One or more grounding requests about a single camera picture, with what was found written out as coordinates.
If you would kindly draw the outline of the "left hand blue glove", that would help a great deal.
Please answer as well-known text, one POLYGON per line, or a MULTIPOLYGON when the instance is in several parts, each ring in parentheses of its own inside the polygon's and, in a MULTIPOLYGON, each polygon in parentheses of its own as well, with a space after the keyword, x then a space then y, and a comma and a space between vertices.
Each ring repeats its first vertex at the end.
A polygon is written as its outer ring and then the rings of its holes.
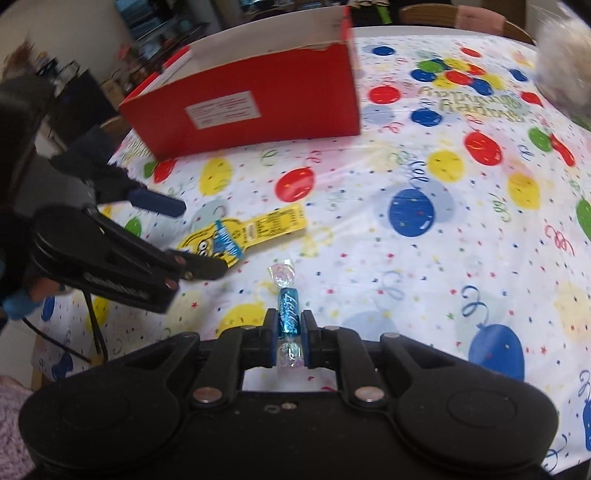
POLYGON ((2 310, 10 320, 19 320, 37 309, 43 301, 63 290, 60 283, 48 278, 33 280, 27 287, 2 301, 2 310))

